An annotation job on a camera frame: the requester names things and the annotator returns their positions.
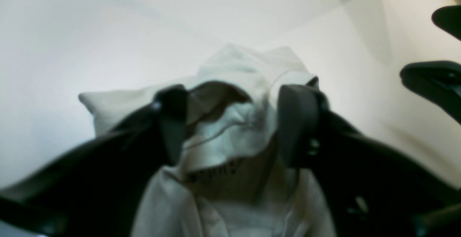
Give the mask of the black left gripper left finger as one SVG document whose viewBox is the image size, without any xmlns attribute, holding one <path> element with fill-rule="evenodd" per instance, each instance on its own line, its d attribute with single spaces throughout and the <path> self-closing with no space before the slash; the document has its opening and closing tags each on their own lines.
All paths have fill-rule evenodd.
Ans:
<svg viewBox="0 0 461 237">
<path fill-rule="evenodd" d="M 150 178 L 179 161 L 188 93 L 158 91 L 115 128 L 1 190 L 1 221 L 48 237 L 128 237 Z"/>
</svg>

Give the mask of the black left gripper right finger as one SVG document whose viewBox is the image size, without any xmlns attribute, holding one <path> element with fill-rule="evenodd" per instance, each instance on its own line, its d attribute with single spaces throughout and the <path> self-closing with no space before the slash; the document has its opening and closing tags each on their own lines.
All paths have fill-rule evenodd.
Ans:
<svg viewBox="0 0 461 237">
<path fill-rule="evenodd" d="M 357 131 L 313 87 L 281 86 L 278 146 L 286 166 L 314 174 L 339 237 L 460 236 L 460 192 Z"/>
</svg>

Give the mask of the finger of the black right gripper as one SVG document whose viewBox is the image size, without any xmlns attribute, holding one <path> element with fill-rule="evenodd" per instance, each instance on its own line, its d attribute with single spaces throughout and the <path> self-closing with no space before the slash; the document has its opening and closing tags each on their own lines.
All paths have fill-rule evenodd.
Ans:
<svg viewBox="0 0 461 237">
<path fill-rule="evenodd" d="M 405 65 L 400 71 L 403 86 L 443 109 L 461 123 L 461 65 L 452 61 L 429 61 Z"/>
<path fill-rule="evenodd" d="M 459 41 L 461 40 L 461 6 L 444 6 L 437 9 L 431 16 L 433 23 L 449 33 Z"/>
</svg>

